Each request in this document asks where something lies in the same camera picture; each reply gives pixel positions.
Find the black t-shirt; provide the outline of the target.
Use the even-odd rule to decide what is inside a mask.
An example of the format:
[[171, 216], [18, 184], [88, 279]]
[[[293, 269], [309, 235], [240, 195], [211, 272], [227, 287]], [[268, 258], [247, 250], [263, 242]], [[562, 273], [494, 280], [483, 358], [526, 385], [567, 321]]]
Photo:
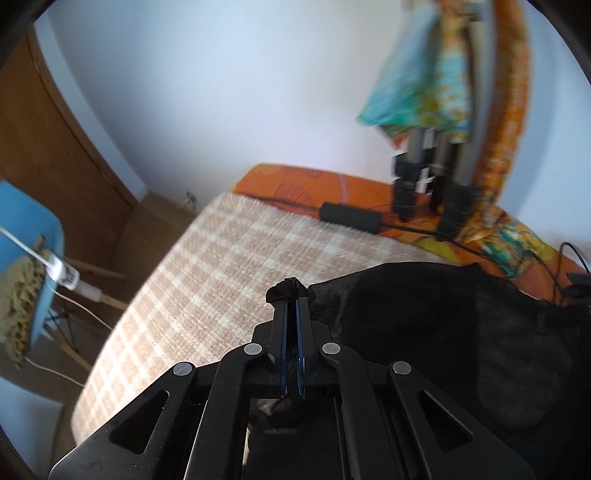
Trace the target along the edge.
[[590, 475], [590, 312], [534, 299], [478, 265], [387, 263], [266, 301], [304, 297], [311, 319], [363, 359], [403, 360], [540, 479]]

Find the checkered beige bed cover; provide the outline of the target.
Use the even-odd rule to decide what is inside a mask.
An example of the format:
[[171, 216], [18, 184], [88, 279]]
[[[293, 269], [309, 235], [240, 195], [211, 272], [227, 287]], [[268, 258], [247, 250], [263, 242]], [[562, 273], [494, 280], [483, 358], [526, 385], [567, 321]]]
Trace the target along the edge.
[[437, 256], [238, 194], [213, 200], [138, 291], [104, 344], [71, 418], [81, 443], [181, 361], [213, 363], [273, 316], [266, 291]]

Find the white clip desk lamp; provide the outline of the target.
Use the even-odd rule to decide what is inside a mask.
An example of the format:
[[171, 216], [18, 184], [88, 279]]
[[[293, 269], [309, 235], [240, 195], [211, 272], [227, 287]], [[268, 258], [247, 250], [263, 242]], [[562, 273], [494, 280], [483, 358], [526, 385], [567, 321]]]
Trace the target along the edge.
[[82, 297], [91, 300], [95, 303], [99, 303], [102, 300], [103, 292], [94, 287], [80, 278], [79, 271], [67, 262], [59, 259], [55, 254], [49, 252], [49, 258], [45, 259], [40, 253], [35, 252], [32, 248], [29, 248], [17, 237], [15, 237], [8, 230], [1, 228], [1, 233], [6, 236], [9, 240], [19, 246], [26, 253], [31, 255], [36, 260], [40, 261], [45, 267], [46, 273], [49, 278], [65, 287], [66, 289], [76, 292]]

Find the black power adapter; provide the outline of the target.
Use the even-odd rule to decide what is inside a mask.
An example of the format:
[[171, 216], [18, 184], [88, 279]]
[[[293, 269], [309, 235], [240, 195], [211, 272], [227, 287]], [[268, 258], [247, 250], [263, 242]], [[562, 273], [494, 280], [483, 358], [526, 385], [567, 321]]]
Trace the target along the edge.
[[322, 222], [341, 225], [367, 233], [378, 234], [382, 226], [382, 215], [377, 211], [325, 202], [318, 210]]

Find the orange patterned bed sheet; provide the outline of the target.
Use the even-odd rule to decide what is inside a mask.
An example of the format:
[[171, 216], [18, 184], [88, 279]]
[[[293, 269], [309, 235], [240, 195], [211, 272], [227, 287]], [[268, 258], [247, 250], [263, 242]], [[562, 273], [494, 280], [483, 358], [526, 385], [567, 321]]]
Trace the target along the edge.
[[456, 265], [479, 263], [535, 297], [559, 306], [590, 300], [590, 262], [581, 265], [567, 254], [575, 246], [555, 249], [499, 207], [493, 224], [471, 222], [456, 238], [437, 236], [441, 208], [430, 208], [426, 194], [417, 198], [414, 216], [403, 221], [392, 211], [394, 188], [361, 177], [304, 167], [259, 164], [232, 187], [277, 208], [320, 217], [325, 203], [372, 210], [382, 217], [379, 234], [422, 248]]

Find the leopard print cloth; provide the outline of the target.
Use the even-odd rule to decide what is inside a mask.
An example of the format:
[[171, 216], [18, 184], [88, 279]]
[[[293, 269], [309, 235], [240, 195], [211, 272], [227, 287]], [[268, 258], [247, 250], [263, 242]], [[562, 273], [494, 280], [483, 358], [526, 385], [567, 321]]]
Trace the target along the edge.
[[44, 276], [42, 264], [25, 255], [14, 260], [1, 274], [1, 345], [17, 368], [29, 350]]

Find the grey tripod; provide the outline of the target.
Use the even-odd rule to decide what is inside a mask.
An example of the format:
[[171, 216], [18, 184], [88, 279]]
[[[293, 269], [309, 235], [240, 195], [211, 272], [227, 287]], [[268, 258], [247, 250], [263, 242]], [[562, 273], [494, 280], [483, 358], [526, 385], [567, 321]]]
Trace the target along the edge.
[[467, 224], [479, 196], [474, 175], [483, 153], [494, 97], [497, 22], [493, 3], [468, 3], [467, 25], [460, 38], [468, 43], [471, 114], [468, 139], [453, 142], [451, 130], [413, 128], [407, 151], [396, 158], [392, 210], [401, 221], [417, 215], [417, 185], [423, 171], [432, 177], [430, 209], [442, 209], [436, 236], [455, 239]]

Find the blue chair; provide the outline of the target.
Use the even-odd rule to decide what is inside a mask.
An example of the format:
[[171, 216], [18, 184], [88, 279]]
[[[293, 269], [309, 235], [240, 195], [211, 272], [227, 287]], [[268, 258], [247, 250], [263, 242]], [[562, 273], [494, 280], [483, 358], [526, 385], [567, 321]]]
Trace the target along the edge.
[[7, 181], [1, 182], [1, 346], [19, 368], [49, 314], [56, 282], [39, 261], [62, 257], [58, 218]]

